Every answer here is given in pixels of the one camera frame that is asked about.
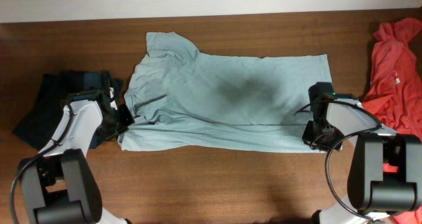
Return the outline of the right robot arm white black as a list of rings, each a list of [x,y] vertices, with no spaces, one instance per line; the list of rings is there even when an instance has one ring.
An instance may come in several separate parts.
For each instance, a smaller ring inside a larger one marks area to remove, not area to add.
[[[329,82],[308,90],[309,103],[299,109],[313,115],[302,136],[312,150],[326,152],[324,172],[336,199],[316,211],[311,223],[382,223],[386,217],[421,206],[421,141],[400,134],[365,110],[351,94],[337,94]],[[334,190],[330,158],[348,141],[354,147],[347,178],[347,194]]]

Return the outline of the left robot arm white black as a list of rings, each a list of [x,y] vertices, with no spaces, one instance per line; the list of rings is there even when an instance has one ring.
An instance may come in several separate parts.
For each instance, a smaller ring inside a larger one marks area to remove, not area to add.
[[[38,150],[11,186],[22,189],[30,223],[128,223],[107,211],[86,155],[134,123],[108,71],[45,74],[31,112],[14,134]]]

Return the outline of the light blue t-shirt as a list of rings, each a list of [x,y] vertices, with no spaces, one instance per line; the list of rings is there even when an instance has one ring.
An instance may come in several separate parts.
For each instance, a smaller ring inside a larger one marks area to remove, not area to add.
[[[182,146],[307,153],[309,88],[332,77],[326,55],[209,55],[174,32],[149,32],[124,95],[134,123],[123,150]]]

